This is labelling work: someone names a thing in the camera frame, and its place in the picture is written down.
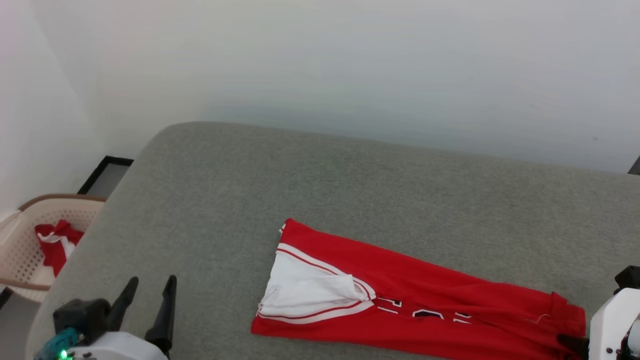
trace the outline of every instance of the floor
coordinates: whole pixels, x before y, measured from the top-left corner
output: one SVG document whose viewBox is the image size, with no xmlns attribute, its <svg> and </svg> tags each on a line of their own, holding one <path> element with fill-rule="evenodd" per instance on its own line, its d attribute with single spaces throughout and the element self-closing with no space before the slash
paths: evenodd
<svg viewBox="0 0 640 360">
<path fill-rule="evenodd" d="M 109 164 L 87 195 L 109 197 L 129 167 Z M 31 322 L 40 304 L 12 295 L 0 307 L 0 351 L 2 359 L 25 359 L 24 347 Z"/>
</svg>

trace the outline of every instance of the white wall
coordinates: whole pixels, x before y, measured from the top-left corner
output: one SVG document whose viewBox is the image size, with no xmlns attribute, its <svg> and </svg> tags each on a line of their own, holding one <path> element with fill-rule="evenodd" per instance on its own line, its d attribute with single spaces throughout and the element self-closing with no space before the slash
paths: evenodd
<svg viewBox="0 0 640 360">
<path fill-rule="evenodd" d="M 626 172 L 637 0 L 32 0 L 110 155 L 222 120 Z"/>
<path fill-rule="evenodd" d="M 45 193 L 76 193 L 104 157 L 25 1 L 0 4 L 0 220 Z"/>
</svg>

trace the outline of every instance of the basket rim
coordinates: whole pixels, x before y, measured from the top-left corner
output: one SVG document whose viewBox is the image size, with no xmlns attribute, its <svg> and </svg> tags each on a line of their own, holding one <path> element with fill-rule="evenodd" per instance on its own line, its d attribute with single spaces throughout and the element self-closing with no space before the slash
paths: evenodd
<svg viewBox="0 0 640 360">
<path fill-rule="evenodd" d="M 49 200 L 49 199 L 77 199 L 77 200 L 90 200 L 90 201 L 99 201 L 99 202 L 106 202 L 107 198 L 105 197 L 99 197 L 99 196 L 91 196 L 91 195 L 80 195 L 80 194 L 74 194 L 74 193 L 50 193 L 47 195 L 41 195 L 38 197 L 35 197 L 27 202 L 25 202 L 23 205 L 21 205 L 18 210 L 20 212 L 24 212 L 25 210 L 27 210 L 28 208 L 30 208 L 31 206 L 41 202 L 41 201 L 45 201 L 45 200 Z"/>
</svg>

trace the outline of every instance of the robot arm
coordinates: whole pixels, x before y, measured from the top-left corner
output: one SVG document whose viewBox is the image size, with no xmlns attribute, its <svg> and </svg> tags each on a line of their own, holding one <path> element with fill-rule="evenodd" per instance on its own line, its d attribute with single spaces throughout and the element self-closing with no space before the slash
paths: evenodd
<svg viewBox="0 0 640 360">
<path fill-rule="evenodd" d="M 56 336 L 34 360 L 169 360 L 177 279 L 171 275 L 167 280 L 162 306 L 144 340 L 120 331 L 137 287 L 138 278 L 132 277 L 113 306 L 104 299 L 74 299 L 55 310 Z"/>
<path fill-rule="evenodd" d="M 640 268 L 616 276 L 619 288 L 591 318 L 590 360 L 640 360 Z"/>
</svg>

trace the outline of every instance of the white stripe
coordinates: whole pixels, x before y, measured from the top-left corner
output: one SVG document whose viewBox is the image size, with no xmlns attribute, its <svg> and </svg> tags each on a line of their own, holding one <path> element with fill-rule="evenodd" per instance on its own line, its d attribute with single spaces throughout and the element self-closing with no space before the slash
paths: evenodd
<svg viewBox="0 0 640 360">
<path fill-rule="evenodd" d="M 423 312 L 423 311 L 424 311 L 425 313 L 429 313 L 429 314 L 437 315 L 437 316 L 439 316 L 441 319 L 443 319 L 443 320 L 444 320 L 444 316 L 442 316 L 442 314 L 441 314 L 441 313 L 439 313 L 439 312 L 437 312 L 437 311 L 426 310 L 426 309 L 420 309 L 420 310 L 416 310 L 416 311 L 414 311 L 414 312 L 413 312 L 413 317 L 416 317 L 415 315 L 416 315 L 417 313 L 421 313 L 421 312 Z"/>
<path fill-rule="evenodd" d="M 359 300 L 349 301 L 349 302 L 346 302 L 346 303 L 342 304 L 339 307 L 348 307 L 348 306 L 355 305 L 355 304 L 357 304 L 359 302 L 360 302 Z M 262 315 L 263 317 L 272 317 L 272 318 L 288 318 L 288 317 L 289 318 L 294 318 L 294 317 L 295 318 L 304 318 L 304 317 L 315 316 L 314 314 L 318 314 L 321 311 L 326 311 L 328 309 L 331 309 L 331 307 L 326 307 L 324 309 L 316 309 L 314 311 L 307 312 L 307 313 L 295 313 L 295 314 L 287 314 L 287 313 L 283 313 L 283 312 L 270 313 L 269 311 L 264 311 L 264 307 L 262 307 L 262 304 L 259 304 L 258 313 L 260 313 L 260 315 Z"/>
<path fill-rule="evenodd" d="M 330 265 L 328 263 L 325 263 L 324 261 L 318 260 L 312 256 L 307 255 L 306 253 L 298 250 L 298 248 L 293 247 L 289 244 L 285 244 L 285 243 L 279 243 L 278 244 L 278 249 L 281 250 L 286 250 L 288 252 L 290 252 L 291 254 L 294 254 L 295 256 L 299 257 L 302 260 L 305 260 L 309 263 L 312 263 L 313 265 L 317 265 L 317 266 L 321 266 L 327 270 L 330 270 L 332 272 L 334 272 L 337 275 L 347 275 L 345 272 L 343 272 L 342 270 L 338 269 L 337 267 Z M 376 298 L 376 292 L 373 290 L 373 288 L 371 286 L 369 286 L 369 284 L 367 284 L 366 282 L 358 279 L 357 277 L 353 277 L 354 281 L 358 281 L 360 284 L 362 284 L 362 286 L 364 286 L 365 289 L 367 289 L 366 292 L 369 293 L 369 299 L 373 300 Z"/>
<path fill-rule="evenodd" d="M 381 297 L 378 297 L 378 299 L 379 300 L 384 300 L 384 301 L 389 301 L 391 304 L 393 304 L 393 306 L 402 307 L 402 302 L 401 301 L 399 301 L 400 304 L 396 304 L 396 302 L 394 302 L 393 300 L 384 299 L 384 298 L 381 298 Z"/>
<path fill-rule="evenodd" d="M 398 314 L 398 312 L 397 312 L 397 311 L 393 311 L 393 310 L 385 309 L 384 307 L 380 307 L 380 306 L 378 306 L 378 309 L 380 309 L 380 310 L 384 310 L 384 311 L 388 311 L 389 313 Z"/>
<path fill-rule="evenodd" d="M 281 316 L 266 316 L 266 315 L 262 315 L 260 313 L 258 313 L 258 316 L 260 316 L 261 318 L 265 318 L 265 319 L 278 320 L 278 321 L 281 321 L 281 322 L 293 323 L 293 324 L 298 324 L 299 325 L 299 324 L 304 324 L 304 323 L 318 322 L 318 321 L 327 320 L 327 319 L 331 319 L 331 318 L 337 318 L 337 317 L 340 317 L 340 316 L 357 314 L 357 313 L 360 313 L 362 311 L 365 311 L 366 309 L 369 309 L 371 306 L 373 306 L 373 302 L 372 301 L 365 301 L 365 302 L 361 303 L 360 305 L 356 305 L 354 307 L 350 307 L 349 309 L 336 309 L 336 310 L 327 311 L 325 313 L 318 314 L 318 315 L 315 315 L 315 316 L 310 316 L 308 318 L 302 318 L 302 319 L 288 319 L 288 318 L 284 318 L 284 317 L 281 317 Z"/>
</svg>

